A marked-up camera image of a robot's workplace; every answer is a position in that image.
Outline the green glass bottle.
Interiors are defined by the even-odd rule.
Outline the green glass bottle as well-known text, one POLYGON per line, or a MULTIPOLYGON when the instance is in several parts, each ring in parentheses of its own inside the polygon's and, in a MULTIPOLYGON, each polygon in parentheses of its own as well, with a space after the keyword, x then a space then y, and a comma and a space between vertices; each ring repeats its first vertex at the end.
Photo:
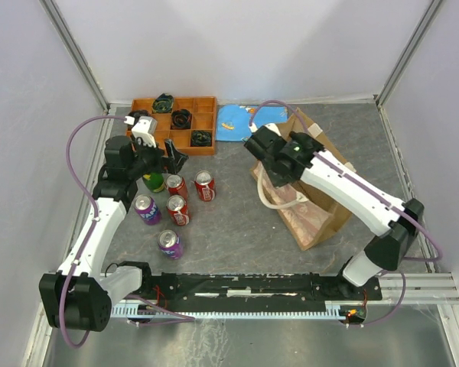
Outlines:
POLYGON ((143 183, 152 193, 159 193, 165 189, 164 177, 159 173, 145 174, 143 183))

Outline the brown canvas tote bag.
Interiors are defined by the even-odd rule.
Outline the brown canvas tote bag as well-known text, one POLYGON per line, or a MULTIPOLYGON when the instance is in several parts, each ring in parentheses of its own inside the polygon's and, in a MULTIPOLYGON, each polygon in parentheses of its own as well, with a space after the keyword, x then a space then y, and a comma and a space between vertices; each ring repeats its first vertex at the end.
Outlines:
MULTIPOLYGON (((341 164, 354 171, 353 165, 328 139, 319 124, 307 117, 300 109, 297 113, 279 125, 278 129, 282 137, 287 139, 290 132, 302 132, 303 127, 306 127, 308 133, 323 144, 341 164)), ((336 235, 351 217, 351 212, 343 205, 319 189, 301 181, 279 188, 273 187, 262 164, 258 161, 250 172, 254 179, 262 179, 262 195, 269 203, 279 207, 277 213, 303 251, 336 235), (298 194, 304 195, 307 200, 287 208, 280 207, 296 200, 298 194)))

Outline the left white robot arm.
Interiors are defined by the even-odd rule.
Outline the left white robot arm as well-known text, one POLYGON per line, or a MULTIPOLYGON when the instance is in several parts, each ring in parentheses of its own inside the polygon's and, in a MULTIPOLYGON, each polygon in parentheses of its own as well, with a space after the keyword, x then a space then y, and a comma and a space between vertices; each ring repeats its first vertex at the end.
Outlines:
POLYGON ((39 282, 52 327, 100 332, 122 299, 152 293, 154 280, 140 262, 127 261, 106 277, 101 272, 112 238, 135 200, 138 180, 145 174, 176 174, 188 159, 171 139, 164 145, 149 147, 125 135, 107 140, 87 221, 63 264, 39 282))

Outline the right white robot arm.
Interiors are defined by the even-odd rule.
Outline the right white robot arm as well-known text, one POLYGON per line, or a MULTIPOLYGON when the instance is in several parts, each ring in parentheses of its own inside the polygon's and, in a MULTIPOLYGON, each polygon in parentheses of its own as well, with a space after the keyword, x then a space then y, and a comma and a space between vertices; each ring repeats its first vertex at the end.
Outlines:
POLYGON ((359 218, 374 234, 337 278, 337 293, 353 299, 382 271, 394 271, 419 231, 424 206, 391 196, 341 164, 318 140, 303 132, 284 139, 273 123, 249 126, 245 148, 262 164, 274 187, 301 181, 330 196, 359 218))

